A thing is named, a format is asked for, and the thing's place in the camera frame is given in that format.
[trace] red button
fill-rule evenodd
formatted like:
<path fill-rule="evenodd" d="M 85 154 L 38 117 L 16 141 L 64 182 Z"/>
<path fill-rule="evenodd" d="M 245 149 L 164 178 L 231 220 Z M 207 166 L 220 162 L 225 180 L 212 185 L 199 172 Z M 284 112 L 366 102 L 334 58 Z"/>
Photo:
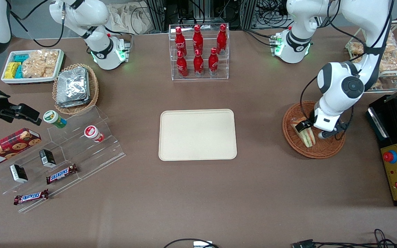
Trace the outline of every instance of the red button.
<path fill-rule="evenodd" d="M 391 152 L 387 151 L 387 152 L 384 152 L 383 159 L 386 162 L 392 162 L 394 160 L 394 156 Z"/>

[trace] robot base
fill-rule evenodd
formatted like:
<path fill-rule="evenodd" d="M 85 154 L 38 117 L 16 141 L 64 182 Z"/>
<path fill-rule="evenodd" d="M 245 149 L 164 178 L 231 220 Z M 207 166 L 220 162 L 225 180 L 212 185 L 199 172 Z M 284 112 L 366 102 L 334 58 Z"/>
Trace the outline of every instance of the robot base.
<path fill-rule="evenodd" d="M 286 63 L 298 63 L 309 53 L 310 44 L 301 52 L 295 52 L 286 40 L 288 32 L 289 30 L 284 30 L 281 33 L 276 33 L 276 38 L 280 38 L 281 41 L 269 39 L 269 44 L 277 45 L 277 47 L 271 47 L 272 56 L 277 56 Z"/>
<path fill-rule="evenodd" d="M 94 61 L 104 70 L 112 70 L 117 68 L 120 64 L 128 62 L 130 55 L 129 42 L 124 43 L 123 39 L 119 40 L 116 37 L 110 37 L 110 39 L 113 41 L 113 49 L 105 59 L 96 58 L 93 53 L 91 53 Z"/>

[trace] red switch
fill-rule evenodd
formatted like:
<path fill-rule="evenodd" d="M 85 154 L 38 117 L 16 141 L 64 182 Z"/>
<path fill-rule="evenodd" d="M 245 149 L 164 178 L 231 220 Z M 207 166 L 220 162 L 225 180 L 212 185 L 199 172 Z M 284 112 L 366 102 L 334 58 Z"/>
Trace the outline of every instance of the red switch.
<path fill-rule="evenodd" d="M 383 154 L 383 159 L 385 162 L 389 162 L 391 164 L 394 164 L 397 162 L 397 153 L 393 150 L 386 151 Z"/>

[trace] bottle cap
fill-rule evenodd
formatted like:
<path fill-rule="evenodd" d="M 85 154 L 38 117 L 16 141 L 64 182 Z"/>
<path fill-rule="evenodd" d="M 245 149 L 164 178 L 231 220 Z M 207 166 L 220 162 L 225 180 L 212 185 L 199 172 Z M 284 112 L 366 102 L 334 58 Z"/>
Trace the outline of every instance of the bottle cap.
<path fill-rule="evenodd" d="M 88 126 L 85 128 L 84 134 L 87 138 L 96 138 L 99 134 L 99 130 L 95 126 Z"/>
<path fill-rule="evenodd" d="M 45 120 L 45 122 L 53 124 L 55 123 L 55 121 L 57 121 L 59 118 L 58 113 L 56 113 L 56 111 L 54 110 L 49 110 L 47 112 L 45 112 L 43 119 Z"/>

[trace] aluminum foil package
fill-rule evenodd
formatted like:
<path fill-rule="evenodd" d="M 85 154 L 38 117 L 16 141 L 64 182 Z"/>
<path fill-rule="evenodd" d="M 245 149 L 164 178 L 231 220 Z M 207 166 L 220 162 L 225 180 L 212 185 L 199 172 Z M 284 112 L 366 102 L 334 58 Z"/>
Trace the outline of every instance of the aluminum foil package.
<path fill-rule="evenodd" d="M 88 71 L 83 67 L 61 72 L 58 76 L 56 104 L 69 108 L 91 101 Z"/>

